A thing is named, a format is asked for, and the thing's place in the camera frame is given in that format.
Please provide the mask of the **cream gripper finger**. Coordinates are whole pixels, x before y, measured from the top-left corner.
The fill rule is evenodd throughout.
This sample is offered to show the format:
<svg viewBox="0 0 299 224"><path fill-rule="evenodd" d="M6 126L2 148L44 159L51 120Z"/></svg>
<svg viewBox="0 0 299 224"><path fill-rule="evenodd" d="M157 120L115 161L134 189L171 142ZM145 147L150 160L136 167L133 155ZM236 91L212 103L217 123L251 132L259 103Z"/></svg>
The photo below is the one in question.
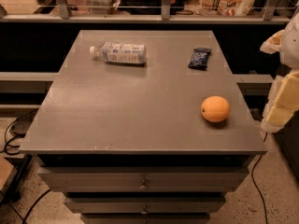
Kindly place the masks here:
<svg viewBox="0 0 299 224"><path fill-rule="evenodd" d="M280 51L281 38L284 31L280 30L270 36L266 41L264 41L260 47L260 51L268 54L273 54Z"/></svg>
<svg viewBox="0 0 299 224"><path fill-rule="evenodd" d="M276 76L263 110L261 128L277 133L299 110L299 71L291 71L285 77Z"/></svg>

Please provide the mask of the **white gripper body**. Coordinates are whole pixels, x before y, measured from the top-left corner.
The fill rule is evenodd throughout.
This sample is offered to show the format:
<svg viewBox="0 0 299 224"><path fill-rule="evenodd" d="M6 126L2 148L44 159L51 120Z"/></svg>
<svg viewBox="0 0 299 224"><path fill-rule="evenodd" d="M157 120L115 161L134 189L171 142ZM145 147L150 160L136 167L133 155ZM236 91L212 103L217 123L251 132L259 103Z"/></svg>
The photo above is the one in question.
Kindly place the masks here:
<svg viewBox="0 0 299 224"><path fill-rule="evenodd" d="M290 68L299 68L299 13L287 24L280 41L280 61Z"/></svg>

